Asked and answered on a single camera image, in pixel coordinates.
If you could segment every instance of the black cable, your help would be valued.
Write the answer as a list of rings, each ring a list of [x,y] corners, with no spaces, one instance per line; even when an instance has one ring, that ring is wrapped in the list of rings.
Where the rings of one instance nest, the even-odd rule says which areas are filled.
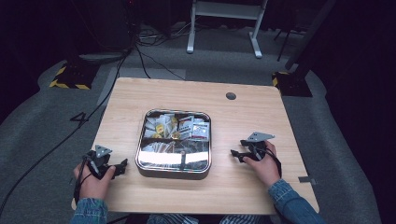
[[[41,157],[35,164],[33,164],[18,180],[17,182],[14,184],[14,186],[12,186],[11,190],[8,192],[6,198],[3,200],[3,203],[0,207],[0,219],[1,216],[3,214],[4,208],[6,207],[6,203],[8,201],[8,198],[11,196],[12,192],[15,190],[15,188],[21,183],[21,181],[27,176],[29,175],[29,173],[35,169],[37,167],[37,165],[42,162],[44,159],[46,159],[48,157],[49,154],[51,154],[53,151],[55,151],[58,147],[60,147],[65,141],[67,141],[74,133],[76,133],[78,131],[79,128],[81,128],[85,122],[87,122],[90,117],[92,117],[92,115],[100,108],[100,106],[106,101],[107,97],[110,95],[110,93],[113,91],[114,85],[116,83],[117,77],[120,75],[120,68],[123,64],[123,62],[125,61],[126,57],[131,53],[131,49],[128,50],[128,53],[125,55],[124,58],[122,58],[119,62],[119,64],[117,65],[117,74],[114,78],[113,84],[111,86],[110,91],[107,93],[105,99],[103,99],[103,101],[91,112],[91,114],[84,119],[75,130],[73,130],[73,132],[71,132],[69,135],[66,136],[66,138],[64,138],[64,140],[62,140],[58,145],[56,145],[53,149],[51,149],[49,152],[47,152],[43,157]]]
[[[79,201],[79,192],[81,190],[81,185],[82,185],[81,177],[82,177],[82,172],[84,171],[84,166],[85,166],[86,162],[87,162],[87,157],[83,157],[81,166],[79,167],[78,177],[77,177],[77,181],[76,181],[76,185],[75,185],[75,190],[73,193],[73,198],[75,199],[76,204]]]
[[[166,69],[166,71],[172,73],[172,74],[175,75],[176,77],[179,77],[180,79],[182,79],[182,80],[184,80],[184,81],[186,80],[186,79],[184,79],[183,77],[180,77],[178,74],[176,74],[176,73],[172,72],[171,70],[169,70],[169,68],[167,68],[165,65],[163,65],[163,64],[161,64],[161,63],[155,61],[152,57],[148,56],[147,54],[142,53],[142,52],[140,52],[140,53],[143,54],[144,56],[150,58],[150,59],[151,59],[152,61],[154,61],[155,63],[159,64],[159,65],[162,66],[164,69]]]
[[[82,185],[82,183],[84,183],[84,181],[88,178],[88,177],[90,177],[92,174],[88,174],[87,176],[85,176],[85,178],[84,179],[82,179],[82,181],[81,181],[81,185]]]
[[[141,40],[141,38],[151,38],[151,37],[155,37],[154,41],[152,43],[144,42]],[[143,47],[151,47],[151,46],[160,46],[167,40],[168,39],[164,35],[147,35],[147,36],[143,36],[143,37],[138,37],[138,40],[136,41],[136,43]]]
[[[147,76],[148,78],[151,78],[151,77],[149,76],[148,72],[146,71],[146,66],[145,66],[145,63],[143,62],[142,52],[140,52],[140,49],[137,47],[137,45],[135,45],[135,46],[136,46],[137,52],[139,53],[140,62],[142,63],[143,70],[145,71],[146,76]]]

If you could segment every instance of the gray carpet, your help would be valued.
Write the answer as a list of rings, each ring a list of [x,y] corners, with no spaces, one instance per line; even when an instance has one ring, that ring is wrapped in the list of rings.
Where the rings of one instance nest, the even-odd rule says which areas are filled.
[[[203,30],[195,38],[195,51],[186,53],[188,37],[169,40],[156,47],[140,47],[145,54],[190,81],[272,85],[271,75],[285,71],[293,47],[276,61],[282,38],[260,31],[263,58],[256,59],[248,41],[251,28],[237,31]],[[290,42],[297,43],[297,36]],[[155,78],[180,79],[143,56],[148,74]],[[42,74],[40,92],[21,104],[0,126],[0,168],[3,200],[15,182],[42,156],[56,147],[77,126],[72,117],[90,114],[103,99],[115,76],[117,63],[104,64],[89,91],[49,88],[63,62]],[[120,70],[122,77],[142,77],[136,51]],[[306,77],[312,98],[282,97],[320,213],[328,223],[380,223],[370,183],[354,159],[326,104],[325,89],[318,77]],[[70,139],[53,151],[26,176],[10,196],[0,223],[67,223],[73,215],[70,203],[72,170],[92,147],[102,106]],[[109,220],[125,214],[110,213]]]

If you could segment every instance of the electrical wire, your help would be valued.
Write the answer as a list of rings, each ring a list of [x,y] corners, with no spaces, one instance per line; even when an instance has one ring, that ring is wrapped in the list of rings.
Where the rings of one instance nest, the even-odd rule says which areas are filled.
[[[49,152],[47,152],[43,157],[41,157],[37,162],[35,162],[18,180],[17,182],[14,184],[14,186],[12,186],[11,190],[8,192],[6,198],[3,200],[2,205],[0,207],[0,219],[1,216],[3,214],[4,208],[6,207],[8,198],[11,196],[12,192],[15,190],[15,188],[21,183],[21,181],[27,176],[29,175],[29,173],[35,169],[37,167],[37,165],[42,162],[44,159],[46,159],[48,157],[48,155],[50,155],[53,151],[55,151],[58,147],[60,147],[64,142],[66,142],[74,133],[76,133],[78,131],[78,129],[80,129],[91,117],[92,115],[100,108],[100,106],[102,106],[102,104],[106,101],[106,99],[108,98],[108,96],[110,95],[110,93],[113,91],[114,89],[114,85],[116,83],[117,77],[120,76],[120,68],[123,64],[123,62],[125,61],[126,57],[131,53],[131,49],[128,49],[128,53],[125,55],[125,57],[123,57],[120,62],[117,65],[117,74],[115,75],[113,84],[111,85],[110,91],[107,93],[106,97],[103,99],[103,101],[91,112],[91,114],[84,119],[78,126],[76,129],[74,129],[69,135],[66,136],[66,138],[64,138],[60,143],[58,143],[58,145],[56,145],[53,149],[51,149]]]
[[[140,49],[137,47],[137,45],[135,45],[137,52],[139,53],[139,57],[140,57],[140,62],[142,63],[142,67],[143,67],[143,71],[145,71],[145,74],[148,78],[151,78],[148,74],[148,72],[146,71],[146,66],[145,63],[143,62],[143,57],[142,57],[142,52],[140,52]]]
[[[172,34],[170,34],[170,37],[166,37],[165,35],[162,34],[156,34],[153,30],[151,29],[143,29],[140,34],[137,36],[137,41],[136,43],[140,46],[144,46],[144,47],[151,47],[151,46],[159,46],[161,44],[163,44],[165,41],[168,40],[174,40],[174,39],[178,39],[183,35],[189,35],[190,31],[186,32],[186,33],[182,33],[181,32],[188,28],[191,25],[191,22],[185,24],[183,27],[177,29],[177,31],[173,31]],[[142,41],[142,39],[146,39],[146,38],[154,38],[154,41],[149,43],[149,42],[145,42]]]
[[[73,197],[75,199],[75,203],[76,204],[79,201],[79,193],[80,193],[80,190],[81,190],[82,182],[85,180],[85,178],[84,178],[84,180],[81,181],[82,172],[84,171],[84,167],[85,167],[85,163],[86,162],[87,162],[87,157],[83,157],[82,163],[81,163],[81,165],[79,167],[78,177],[77,177],[77,181],[76,181],[76,185],[75,185],[75,191],[74,191],[74,194],[73,194]]]
[[[172,74],[175,75],[176,77],[179,77],[180,79],[182,79],[182,80],[184,80],[184,81],[186,80],[186,79],[184,79],[183,77],[179,76],[178,74],[172,72],[172,71],[171,71],[169,68],[167,68],[165,65],[163,65],[163,64],[161,64],[161,63],[155,61],[152,57],[148,56],[147,54],[142,53],[142,52],[140,52],[140,53],[141,53],[142,55],[144,55],[144,56],[150,58],[150,59],[151,59],[152,61],[154,61],[155,63],[159,64],[159,65],[162,66],[164,69],[166,69],[166,71],[172,73]]]

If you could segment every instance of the human hand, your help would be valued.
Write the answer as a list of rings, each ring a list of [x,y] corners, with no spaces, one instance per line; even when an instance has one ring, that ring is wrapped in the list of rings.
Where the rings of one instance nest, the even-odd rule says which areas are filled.
[[[79,164],[73,171],[76,179],[78,179],[80,167],[81,164]],[[84,164],[84,170],[81,175],[82,184],[81,190],[79,192],[79,198],[94,198],[104,200],[107,195],[108,185],[110,184],[110,180],[113,177],[115,171],[116,167],[111,166],[108,168],[102,179],[97,179],[91,174],[87,164]]]
[[[267,148],[270,149],[276,156],[275,146],[268,141],[265,141],[265,145],[267,145]],[[253,168],[260,181],[267,187],[272,186],[280,179],[276,163],[270,156],[266,155],[264,159],[260,161],[254,161],[249,157],[244,157],[243,160]]]

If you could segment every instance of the white stand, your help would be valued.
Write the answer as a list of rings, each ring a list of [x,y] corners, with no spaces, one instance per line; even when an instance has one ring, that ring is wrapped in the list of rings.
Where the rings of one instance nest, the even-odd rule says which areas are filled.
[[[255,20],[256,25],[254,32],[249,32],[248,37],[254,50],[256,58],[262,57],[259,44],[257,43],[257,33],[259,32],[260,25],[262,24],[262,16],[264,15],[267,0],[262,1],[261,6],[245,6],[236,4],[224,4],[214,2],[199,2],[193,0],[191,9],[191,30],[189,35],[189,43],[187,45],[187,52],[194,52],[195,40],[195,16],[212,16],[212,17],[226,17],[237,18],[245,20]]]

